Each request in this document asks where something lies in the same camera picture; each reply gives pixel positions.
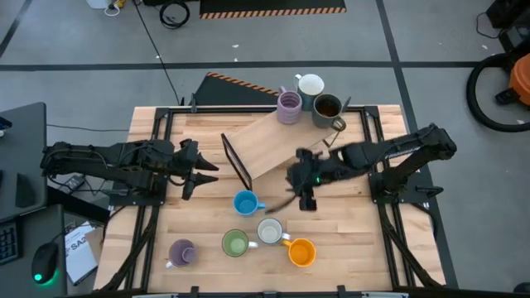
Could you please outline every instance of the yellow black caution tape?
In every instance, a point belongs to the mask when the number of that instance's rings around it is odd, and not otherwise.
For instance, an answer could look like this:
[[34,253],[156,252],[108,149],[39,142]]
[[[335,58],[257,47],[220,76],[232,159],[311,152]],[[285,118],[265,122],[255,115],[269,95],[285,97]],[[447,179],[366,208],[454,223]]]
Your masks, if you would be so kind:
[[261,92],[264,92],[264,93],[267,93],[267,94],[272,94],[272,95],[275,95],[275,96],[278,96],[280,94],[278,91],[271,90],[271,89],[266,88],[266,87],[258,86],[256,84],[247,83],[245,81],[242,81],[241,79],[230,78],[227,75],[222,75],[222,74],[218,74],[218,73],[209,72],[206,76],[213,77],[213,78],[216,78],[216,79],[222,79],[222,80],[225,80],[225,81],[230,82],[232,84],[238,84],[238,85],[243,86],[243,87],[251,88],[251,89],[254,89],[254,90],[257,90],[257,91],[261,91]]
[[238,17],[275,17],[275,16],[296,16],[306,14],[323,13],[344,13],[346,7],[325,7],[325,8],[299,8],[299,9],[276,9],[266,11],[249,12],[209,12],[200,15],[201,19],[216,18],[238,18]]

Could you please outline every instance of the dark mug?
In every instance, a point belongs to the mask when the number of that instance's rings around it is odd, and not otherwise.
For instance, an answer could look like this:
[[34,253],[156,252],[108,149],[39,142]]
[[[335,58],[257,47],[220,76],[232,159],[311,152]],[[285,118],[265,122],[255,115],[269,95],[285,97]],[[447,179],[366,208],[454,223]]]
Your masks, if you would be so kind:
[[313,123],[319,128],[331,127],[337,132],[344,131],[346,129],[346,122],[340,117],[342,108],[340,99],[334,95],[322,94],[317,96],[311,111]]

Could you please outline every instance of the wooden table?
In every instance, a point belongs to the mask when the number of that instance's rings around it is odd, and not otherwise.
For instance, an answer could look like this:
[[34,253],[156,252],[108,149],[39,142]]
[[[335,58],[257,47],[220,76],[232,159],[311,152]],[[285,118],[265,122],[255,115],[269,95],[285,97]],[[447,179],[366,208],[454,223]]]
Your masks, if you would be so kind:
[[[129,141],[150,138],[155,109],[135,109]],[[399,106],[381,105],[379,112],[385,138],[406,134]],[[251,241],[259,242],[256,228],[265,216],[258,213],[242,218],[235,213],[232,198],[243,185],[224,154],[220,134],[236,132],[263,116],[264,113],[175,116],[171,141],[177,144],[188,137],[199,141],[206,160],[219,167],[214,174],[219,181],[198,187],[189,201],[181,199],[180,187],[168,186],[167,201],[158,219],[149,292],[189,292],[191,286],[199,286],[201,292],[336,291],[337,285],[346,285],[347,291],[391,290],[378,211],[370,199],[366,176],[316,188],[315,213],[302,212],[295,203],[274,214],[292,237],[308,238],[316,245],[317,257],[310,267],[291,264],[282,245],[261,243],[260,248],[238,258],[224,254],[221,239],[225,232],[239,228]],[[346,113],[344,120],[348,127],[334,146],[363,141],[359,115]],[[325,147],[319,143],[312,149]],[[288,185],[284,177],[289,162],[294,161],[289,160],[253,182],[262,202],[277,204],[290,196],[285,191]],[[106,284],[128,255],[136,214],[137,207],[127,207],[108,224],[94,288]],[[410,250],[435,280],[444,283],[429,217],[405,204],[401,214]],[[197,260],[189,267],[166,269],[169,247],[179,238],[187,238],[197,246]],[[400,282],[404,284],[401,256],[397,249],[394,252]],[[142,265],[143,255],[138,258],[135,286],[139,286]]]

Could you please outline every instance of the black bracket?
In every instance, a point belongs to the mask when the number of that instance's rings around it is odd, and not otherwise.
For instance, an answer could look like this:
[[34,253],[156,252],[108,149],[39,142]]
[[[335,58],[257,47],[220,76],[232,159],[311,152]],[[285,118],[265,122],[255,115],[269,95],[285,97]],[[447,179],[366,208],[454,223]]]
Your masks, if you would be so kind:
[[339,298],[348,298],[345,285],[337,286],[337,292],[339,292]]
[[191,287],[190,298],[199,298],[199,287],[198,286]]
[[191,112],[197,113],[197,98],[195,97],[195,94],[191,94]]
[[428,203],[429,199],[444,191],[438,186],[426,187],[428,185],[422,173],[410,175],[405,188],[398,193],[388,193],[381,190],[381,173],[369,174],[370,192],[374,204],[401,204],[401,203]]
[[278,292],[273,292],[273,291],[263,292],[263,298],[277,298],[277,297],[278,297]]

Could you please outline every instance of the wooden board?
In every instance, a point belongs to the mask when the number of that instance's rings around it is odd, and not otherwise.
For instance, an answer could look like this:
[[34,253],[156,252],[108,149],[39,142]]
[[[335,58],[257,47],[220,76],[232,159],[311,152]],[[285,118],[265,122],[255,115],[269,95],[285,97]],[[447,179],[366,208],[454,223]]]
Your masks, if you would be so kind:
[[[383,105],[379,110],[386,138],[406,133],[399,106]],[[154,113],[155,108],[135,109],[129,141],[150,137]],[[224,254],[220,243],[225,232],[240,228],[252,241],[259,242],[256,228],[265,216],[258,213],[252,218],[242,218],[235,213],[232,198],[243,185],[226,159],[219,135],[237,132],[264,116],[264,113],[175,116],[171,140],[177,143],[191,137],[199,141],[205,158],[219,167],[215,174],[219,181],[198,187],[189,201],[181,199],[179,187],[169,186],[167,203],[161,208],[157,226],[149,291],[189,292],[191,286],[199,286],[204,292],[336,291],[337,285],[346,285],[348,291],[390,290],[378,211],[370,201],[366,176],[315,189],[318,203],[315,213],[301,212],[298,204],[292,204],[274,214],[292,237],[308,238],[316,245],[317,258],[312,266],[292,265],[286,248],[281,245],[261,243],[260,248],[238,258]],[[347,113],[344,120],[348,128],[339,135],[336,145],[363,141],[359,115]],[[312,149],[325,147],[319,143]],[[264,203],[277,204],[289,196],[284,177],[292,161],[254,181],[254,190]],[[401,211],[412,253],[433,278],[443,283],[430,219],[411,206],[403,205]],[[108,224],[94,288],[105,285],[127,256],[136,214],[136,207],[127,207]],[[198,247],[197,261],[190,267],[168,270],[165,264],[169,247],[179,238],[187,238]],[[398,252],[396,256],[400,281],[404,284],[401,257]],[[135,285],[139,285],[141,278],[143,256],[138,260]]]
[[255,180],[295,156],[296,149],[311,147],[334,133],[331,128],[316,127],[309,112],[301,113],[300,120],[292,125],[280,123],[274,112],[226,137]]

